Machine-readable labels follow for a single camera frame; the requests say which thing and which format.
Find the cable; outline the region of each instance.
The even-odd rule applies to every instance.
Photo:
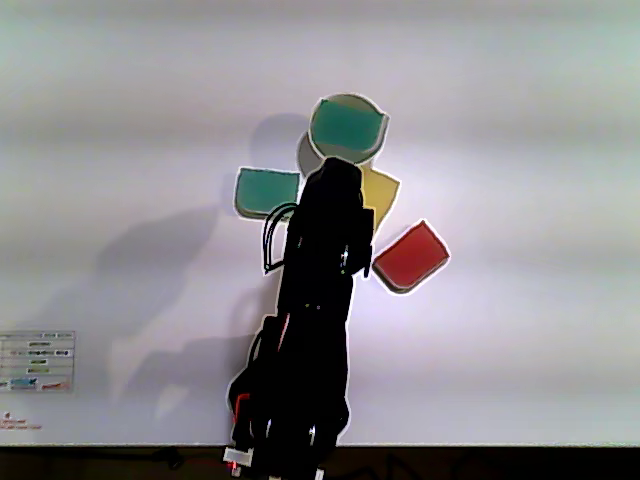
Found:
[[[296,203],[283,203],[282,205],[274,208],[265,220],[264,229],[262,231],[262,256],[265,274],[284,264],[284,260],[280,260],[275,264],[273,263],[273,249],[271,247],[273,235],[280,220],[284,218],[287,213],[294,211],[297,206],[298,205]]]
[[[249,352],[249,364],[252,364],[253,361],[255,360],[255,356],[256,356],[256,349],[258,348],[258,345],[260,345],[260,343],[262,342],[262,330],[260,330],[257,334],[256,334],[256,338],[254,338],[253,343],[251,344],[251,351]]]

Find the sticker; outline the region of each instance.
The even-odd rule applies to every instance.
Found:
[[[73,391],[75,332],[0,331],[4,338],[0,392]]]
[[[69,390],[71,384],[69,382],[48,383],[42,385],[42,390]]]
[[[33,425],[23,418],[13,418],[11,412],[4,412],[0,429],[2,430],[40,430],[42,425]]]

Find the red sponge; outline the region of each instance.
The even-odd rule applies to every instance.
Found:
[[[407,293],[444,266],[449,259],[444,243],[422,220],[383,251],[373,269],[396,293]]]

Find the green sponge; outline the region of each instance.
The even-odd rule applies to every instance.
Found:
[[[299,173],[242,167],[236,183],[236,210],[243,217],[266,218],[277,206],[298,200],[299,184]]]
[[[311,125],[316,144],[337,145],[358,152],[374,149],[384,115],[322,100]]]

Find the white wall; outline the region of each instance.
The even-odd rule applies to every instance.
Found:
[[[358,91],[403,182],[377,248],[425,217],[452,259],[358,281],[342,443],[640,443],[636,2],[11,3],[0,330],[78,359],[71,397],[0,396],[43,426],[0,442],[226,443],[277,287],[230,178]]]

